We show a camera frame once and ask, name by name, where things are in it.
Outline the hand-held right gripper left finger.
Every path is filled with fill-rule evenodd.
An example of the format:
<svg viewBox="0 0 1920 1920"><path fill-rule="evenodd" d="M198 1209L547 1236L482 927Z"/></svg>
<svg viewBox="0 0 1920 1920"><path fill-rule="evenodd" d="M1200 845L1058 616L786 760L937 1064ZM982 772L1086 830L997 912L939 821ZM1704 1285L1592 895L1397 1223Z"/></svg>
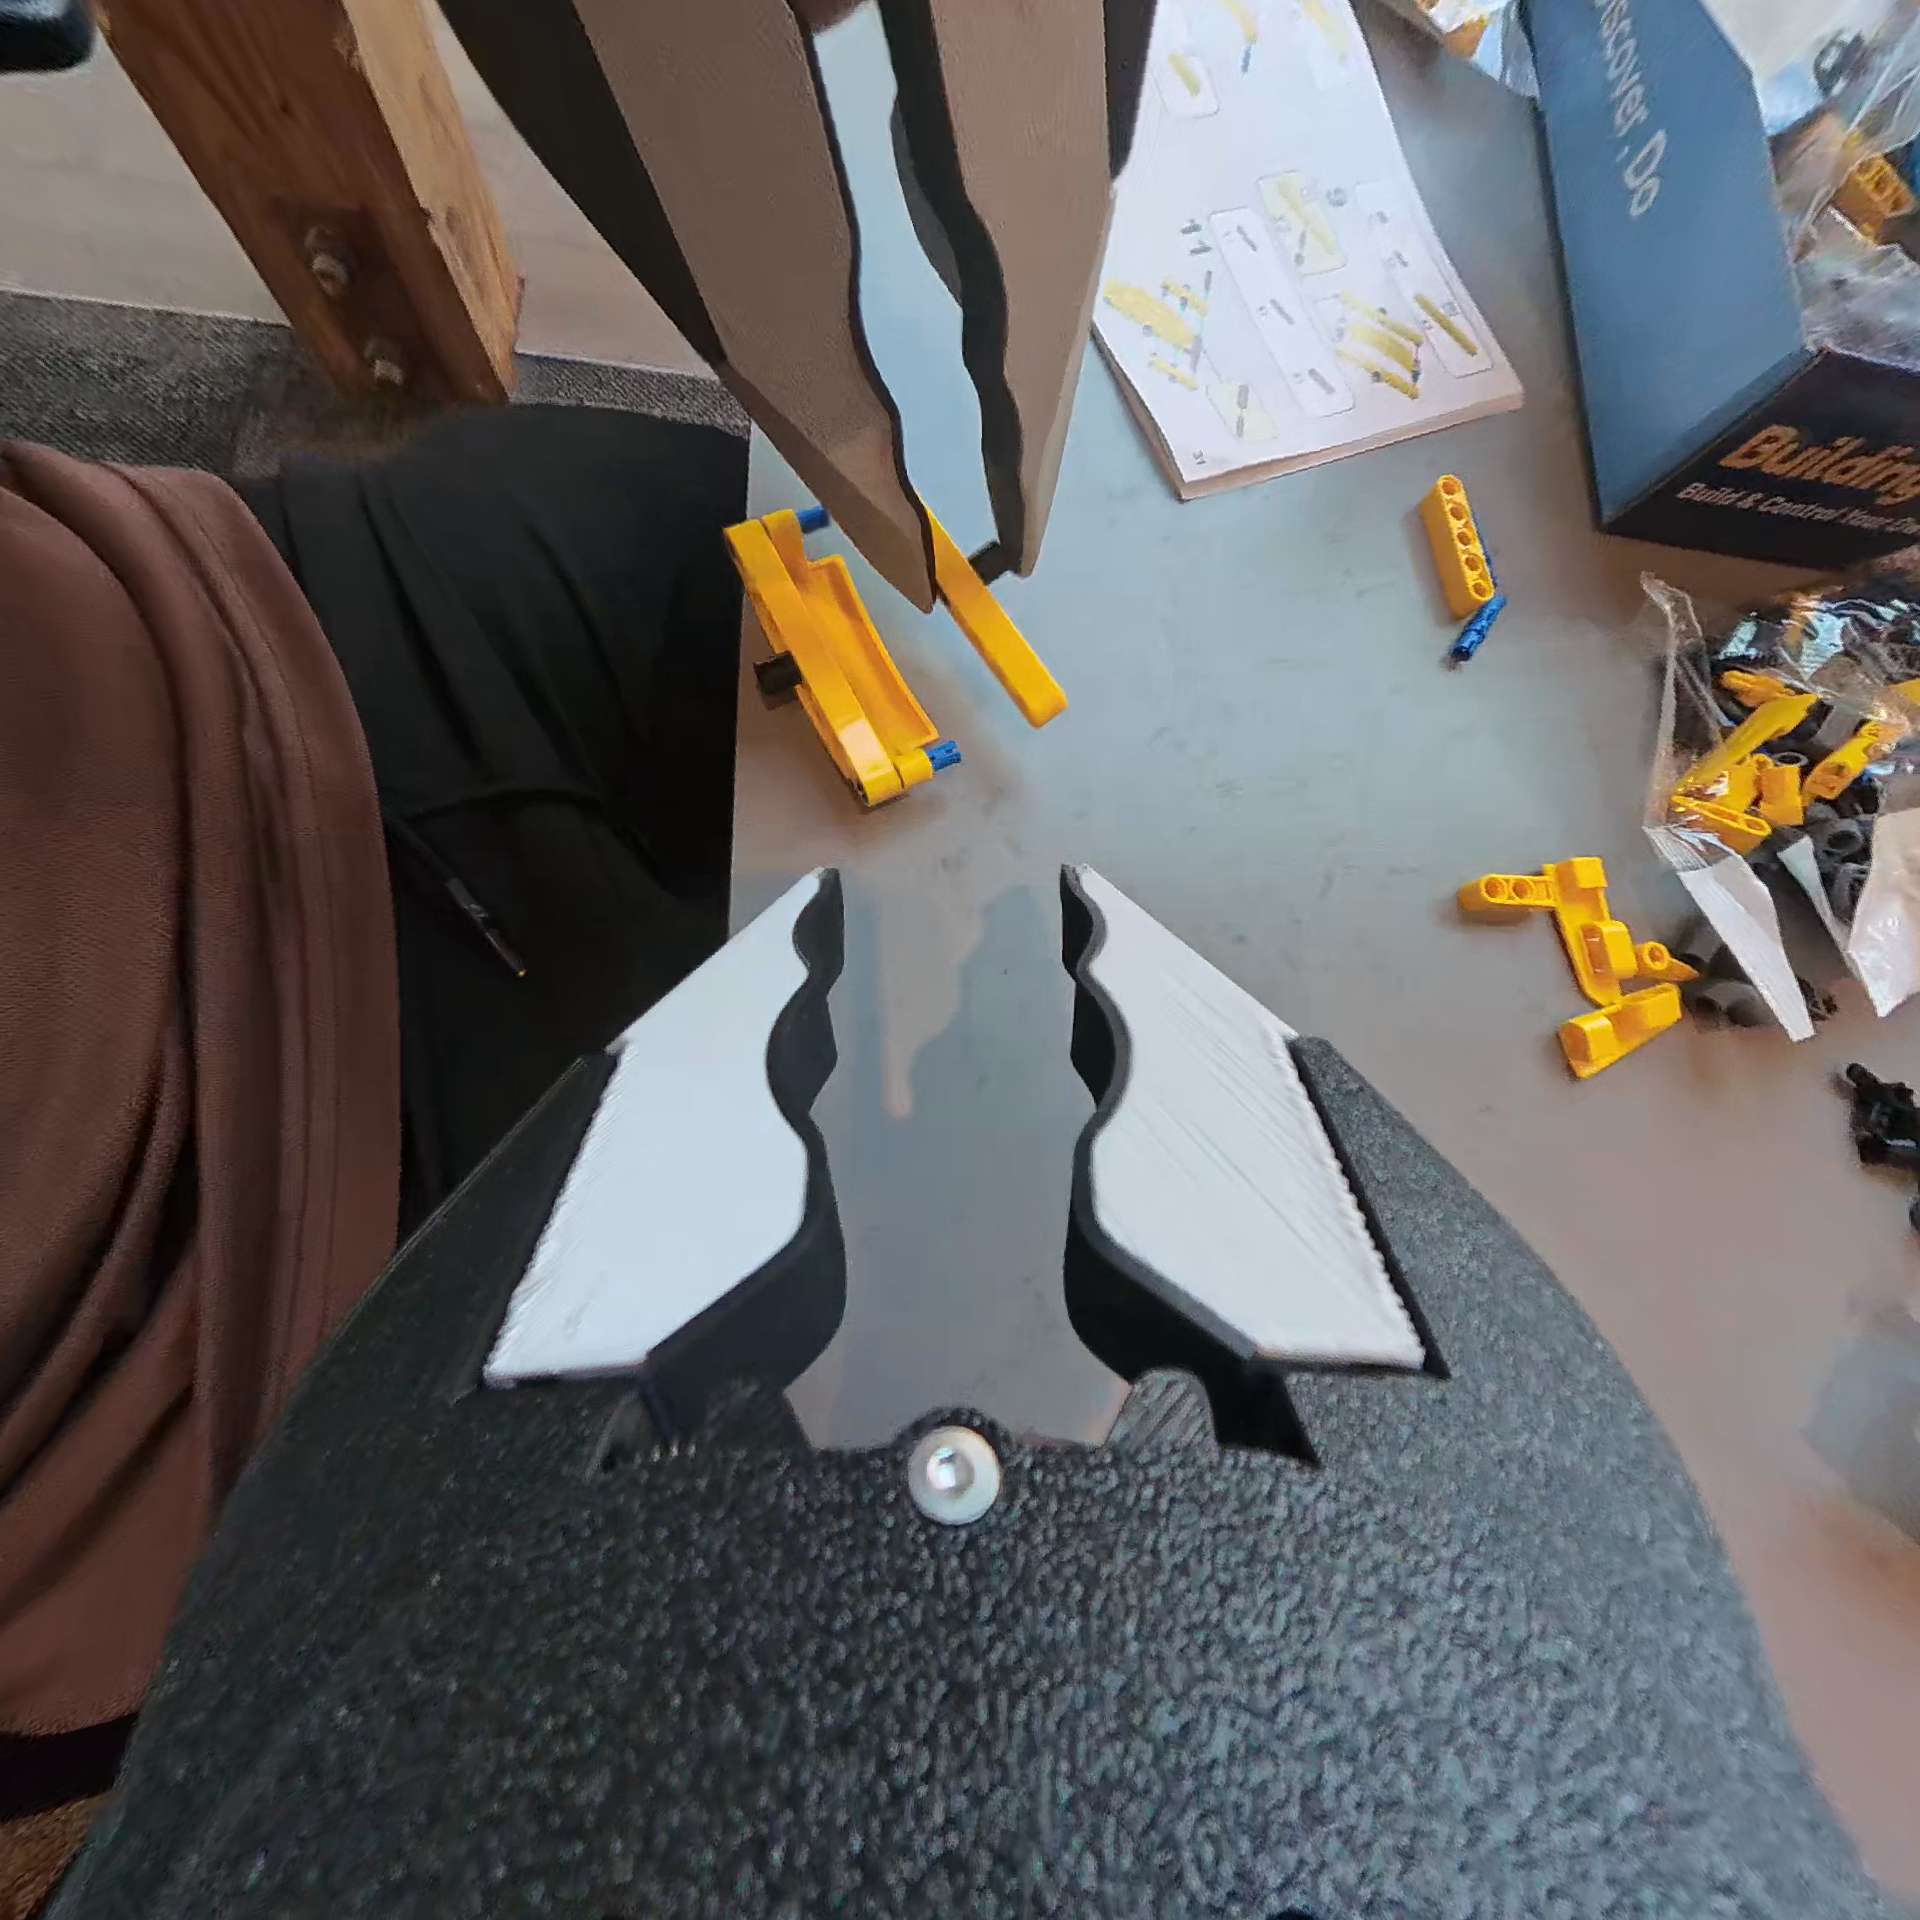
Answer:
<svg viewBox="0 0 1920 1920"><path fill-rule="evenodd" d="M632 1378L783 1393L824 1355L847 1254L815 1107L837 1069L837 873L810 873L610 1046L488 1386Z"/></svg>

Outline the open white instruction manual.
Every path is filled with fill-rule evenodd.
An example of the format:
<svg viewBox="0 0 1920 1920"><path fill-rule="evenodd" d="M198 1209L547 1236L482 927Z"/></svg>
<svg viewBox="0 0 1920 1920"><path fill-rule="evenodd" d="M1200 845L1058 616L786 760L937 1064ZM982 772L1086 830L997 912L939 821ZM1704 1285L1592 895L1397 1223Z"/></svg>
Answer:
<svg viewBox="0 0 1920 1920"><path fill-rule="evenodd" d="M1184 502L1523 403L1346 3L1158 5L1091 328Z"/></svg>

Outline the grey desk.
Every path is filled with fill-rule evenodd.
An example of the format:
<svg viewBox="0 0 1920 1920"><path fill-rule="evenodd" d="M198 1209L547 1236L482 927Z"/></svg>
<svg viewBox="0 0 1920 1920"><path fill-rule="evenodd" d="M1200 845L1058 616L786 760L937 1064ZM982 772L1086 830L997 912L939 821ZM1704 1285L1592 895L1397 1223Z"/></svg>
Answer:
<svg viewBox="0 0 1920 1920"><path fill-rule="evenodd" d="M1791 575L1596 531L1532 108L1360 5L1444 248L1523 409L1184 503L1095 348L1044 558L1001 593L1068 688L1029 730L945 620L860 572L963 766L864 815L743 685L737 920L843 874L839 1069L819 1105L851 1307L796 1386L866 1446L948 1403L1099 1436L1118 1383L1058 1298L1071 1149L1058 873L1089 862L1265 1007L1331 1040L1523 1236L1637 1377L1748 1591L1796 1736L1868 1869L1917 1898L1917 1547L1850 1501L1807 1418L1853 1335L1917 1296L1908 1188L1861 1166L1836 1069L1917 1081L1917 1007L1853 982L1812 1042L1687 1022L1575 1082L1549 927L1454 890L1598 854L1622 916L1685 895L1643 838L1653 732L1633 629ZM1452 472L1507 606L1468 666L1418 506Z"/></svg>

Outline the wooden table leg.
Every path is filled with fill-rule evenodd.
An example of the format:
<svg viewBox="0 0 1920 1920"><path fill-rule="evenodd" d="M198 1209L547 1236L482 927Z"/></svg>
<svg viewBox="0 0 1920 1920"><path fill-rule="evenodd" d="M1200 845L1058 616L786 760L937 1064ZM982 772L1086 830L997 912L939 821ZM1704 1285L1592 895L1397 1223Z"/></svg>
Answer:
<svg viewBox="0 0 1920 1920"><path fill-rule="evenodd" d="M324 373L504 403L523 278L420 3L92 13Z"/></svg>

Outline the yellow curved panel blue pins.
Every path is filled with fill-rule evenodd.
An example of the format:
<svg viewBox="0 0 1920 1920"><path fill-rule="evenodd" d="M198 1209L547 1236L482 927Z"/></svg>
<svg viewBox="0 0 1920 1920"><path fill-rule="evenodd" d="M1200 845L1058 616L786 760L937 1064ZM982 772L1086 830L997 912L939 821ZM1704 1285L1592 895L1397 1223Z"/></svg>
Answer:
<svg viewBox="0 0 1920 1920"><path fill-rule="evenodd" d="M756 686L767 706L797 703L853 798L896 802L961 763L918 703L839 553L810 553L822 507L780 509L726 528L725 540L767 657Z"/></svg>

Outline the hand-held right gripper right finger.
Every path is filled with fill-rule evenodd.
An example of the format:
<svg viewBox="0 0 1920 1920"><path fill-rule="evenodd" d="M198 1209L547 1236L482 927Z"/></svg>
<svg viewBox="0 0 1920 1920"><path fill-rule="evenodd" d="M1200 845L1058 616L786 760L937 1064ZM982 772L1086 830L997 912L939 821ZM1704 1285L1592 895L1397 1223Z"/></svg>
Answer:
<svg viewBox="0 0 1920 1920"><path fill-rule="evenodd" d="M1099 1282L1243 1367L1423 1373L1298 1032L1091 867L1063 868L1063 922L1094 1098L1071 1220Z"/></svg>

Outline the short yellow beam blue pin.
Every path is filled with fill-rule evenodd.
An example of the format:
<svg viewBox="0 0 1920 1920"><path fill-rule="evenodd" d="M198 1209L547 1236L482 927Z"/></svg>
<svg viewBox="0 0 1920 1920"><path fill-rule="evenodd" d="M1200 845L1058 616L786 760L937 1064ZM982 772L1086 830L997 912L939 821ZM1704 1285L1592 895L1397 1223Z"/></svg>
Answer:
<svg viewBox="0 0 1920 1920"><path fill-rule="evenodd" d="M1430 487L1418 518L1436 586L1457 628L1444 658L1448 666L1468 666L1483 648L1507 595L1479 540L1468 488L1452 472Z"/></svg>

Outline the plastic bag of yellow parts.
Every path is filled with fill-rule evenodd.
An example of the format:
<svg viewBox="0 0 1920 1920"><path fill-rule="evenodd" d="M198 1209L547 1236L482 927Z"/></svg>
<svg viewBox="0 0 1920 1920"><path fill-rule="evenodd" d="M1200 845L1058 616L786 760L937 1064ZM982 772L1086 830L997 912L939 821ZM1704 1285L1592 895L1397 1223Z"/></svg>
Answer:
<svg viewBox="0 0 1920 1920"><path fill-rule="evenodd" d="M1691 903L1685 1007L1803 1040L1835 1012L1822 933L1868 1007L1919 993L1919 551L1743 608L1643 575L1657 672L1643 833Z"/></svg>

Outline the yellow L-shaped piece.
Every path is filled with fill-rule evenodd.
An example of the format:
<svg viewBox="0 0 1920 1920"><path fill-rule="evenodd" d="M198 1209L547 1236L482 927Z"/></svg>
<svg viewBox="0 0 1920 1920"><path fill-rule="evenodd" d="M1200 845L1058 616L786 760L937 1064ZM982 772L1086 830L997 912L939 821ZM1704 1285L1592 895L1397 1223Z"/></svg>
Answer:
<svg viewBox="0 0 1920 1920"><path fill-rule="evenodd" d="M1600 857L1575 857L1542 868L1550 891L1550 914L1569 959L1572 974L1596 1005L1614 1005L1630 982L1643 975L1641 946L1633 930L1614 914L1609 878Z"/></svg>

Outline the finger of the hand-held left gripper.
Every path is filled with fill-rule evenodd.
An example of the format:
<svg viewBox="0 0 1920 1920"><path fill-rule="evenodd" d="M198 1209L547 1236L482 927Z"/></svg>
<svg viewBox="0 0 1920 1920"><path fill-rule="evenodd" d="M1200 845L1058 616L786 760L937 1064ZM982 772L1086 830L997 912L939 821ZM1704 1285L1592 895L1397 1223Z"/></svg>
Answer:
<svg viewBox="0 0 1920 1920"><path fill-rule="evenodd" d="M921 199L953 258L1003 566L1033 575L1115 207L1109 8L894 3L882 26Z"/></svg>
<svg viewBox="0 0 1920 1920"><path fill-rule="evenodd" d="M714 369L855 548L931 611L931 523L859 313L859 231L800 13L577 5L716 338Z"/></svg>

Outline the clear bags inside box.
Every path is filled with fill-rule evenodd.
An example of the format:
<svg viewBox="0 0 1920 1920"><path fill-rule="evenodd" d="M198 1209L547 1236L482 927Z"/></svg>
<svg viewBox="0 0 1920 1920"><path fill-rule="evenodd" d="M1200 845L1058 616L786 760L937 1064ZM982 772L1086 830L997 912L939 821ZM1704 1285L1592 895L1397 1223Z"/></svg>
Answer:
<svg viewBox="0 0 1920 1920"><path fill-rule="evenodd" d="M1818 348L1919 369L1919 6L1794 5L1758 89Z"/></svg>

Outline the blue kit box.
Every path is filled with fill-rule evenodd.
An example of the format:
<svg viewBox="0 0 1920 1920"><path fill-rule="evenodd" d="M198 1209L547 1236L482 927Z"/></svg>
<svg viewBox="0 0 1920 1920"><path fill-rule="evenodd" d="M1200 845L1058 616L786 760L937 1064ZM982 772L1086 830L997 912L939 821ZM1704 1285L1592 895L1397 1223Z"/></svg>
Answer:
<svg viewBox="0 0 1920 1920"><path fill-rule="evenodd" d="M1917 371L1815 340L1709 5L1523 5L1603 534L1818 571L1917 545Z"/></svg>

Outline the loose black connector parts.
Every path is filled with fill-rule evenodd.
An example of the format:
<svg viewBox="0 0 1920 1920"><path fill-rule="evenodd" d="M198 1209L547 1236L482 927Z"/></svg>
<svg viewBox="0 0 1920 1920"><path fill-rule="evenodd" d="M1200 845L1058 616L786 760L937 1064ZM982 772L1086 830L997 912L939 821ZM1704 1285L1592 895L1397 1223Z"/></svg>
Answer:
<svg viewBox="0 0 1920 1920"><path fill-rule="evenodd" d="M1857 1061L1840 1070L1849 1098L1849 1139L1866 1166L1919 1177L1919 1094L1908 1082L1885 1079Z"/></svg>

